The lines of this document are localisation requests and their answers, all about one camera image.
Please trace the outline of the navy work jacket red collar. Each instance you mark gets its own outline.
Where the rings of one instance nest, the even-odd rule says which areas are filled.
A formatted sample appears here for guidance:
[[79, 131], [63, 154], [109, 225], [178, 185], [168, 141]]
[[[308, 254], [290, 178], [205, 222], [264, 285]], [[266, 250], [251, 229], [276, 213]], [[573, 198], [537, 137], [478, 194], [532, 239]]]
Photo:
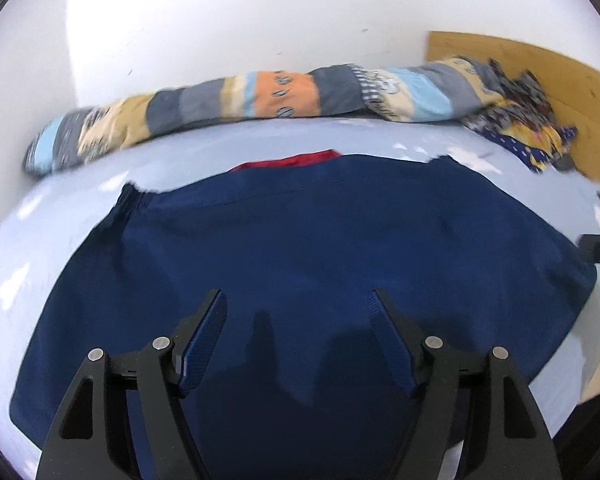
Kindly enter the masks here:
[[340, 156], [127, 185], [62, 270], [20, 366], [12, 422], [42, 444], [87, 352], [143, 348], [211, 289], [228, 302], [183, 403], [215, 479], [379, 479], [414, 415], [407, 356], [372, 293], [455, 348], [533, 378], [595, 286], [576, 246], [440, 157]]

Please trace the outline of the patterned crumpled cloth pile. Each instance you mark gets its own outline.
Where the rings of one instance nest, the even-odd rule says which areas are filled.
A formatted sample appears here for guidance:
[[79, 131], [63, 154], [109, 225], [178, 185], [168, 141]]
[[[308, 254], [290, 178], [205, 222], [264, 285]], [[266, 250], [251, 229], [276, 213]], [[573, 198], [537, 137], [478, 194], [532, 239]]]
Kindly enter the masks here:
[[462, 125], [505, 148], [536, 174], [549, 166], [561, 172], [575, 170], [569, 150], [578, 128], [558, 124], [550, 101], [530, 70], [509, 78], [493, 58], [486, 64], [475, 62], [474, 66], [486, 73], [488, 88], [500, 97], [462, 118]]

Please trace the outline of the wooden headboard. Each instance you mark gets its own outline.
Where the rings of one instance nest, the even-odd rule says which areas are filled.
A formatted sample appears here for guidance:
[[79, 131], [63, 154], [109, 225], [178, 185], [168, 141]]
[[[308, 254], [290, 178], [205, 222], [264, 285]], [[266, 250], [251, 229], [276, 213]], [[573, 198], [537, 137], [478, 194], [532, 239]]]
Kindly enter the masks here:
[[571, 156], [577, 168], [600, 181], [600, 72], [573, 58], [533, 44], [468, 32], [430, 32], [426, 59], [465, 55], [500, 62], [507, 76], [530, 70], [561, 124], [578, 127]]

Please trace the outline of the light blue cloud bedsheet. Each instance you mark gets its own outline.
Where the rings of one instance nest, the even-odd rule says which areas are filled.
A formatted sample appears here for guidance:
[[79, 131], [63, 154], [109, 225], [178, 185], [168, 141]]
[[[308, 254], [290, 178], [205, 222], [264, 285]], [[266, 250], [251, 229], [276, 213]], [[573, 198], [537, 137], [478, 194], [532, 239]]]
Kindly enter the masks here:
[[122, 186], [165, 191], [244, 162], [328, 148], [413, 162], [448, 155], [566, 237], [600, 234], [600, 183], [574, 171], [535, 174], [513, 154], [454, 124], [354, 117], [238, 122], [165, 136], [45, 178], [0, 225], [0, 452], [18, 478], [33, 478], [40, 459], [8, 414], [20, 363], [61, 270]]

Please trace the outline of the striped patchwork rolled quilt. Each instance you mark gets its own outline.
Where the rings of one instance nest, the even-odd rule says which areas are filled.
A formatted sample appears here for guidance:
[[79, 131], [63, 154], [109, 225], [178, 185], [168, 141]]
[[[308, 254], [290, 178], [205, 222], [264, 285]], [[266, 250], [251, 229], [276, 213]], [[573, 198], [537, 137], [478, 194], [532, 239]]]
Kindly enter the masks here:
[[23, 170], [42, 178], [158, 136], [223, 122], [364, 112], [390, 122], [447, 122], [503, 96], [493, 68], [460, 56], [388, 70], [354, 64], [306, 74], [260, 70], [72, 110], [38, 133]]

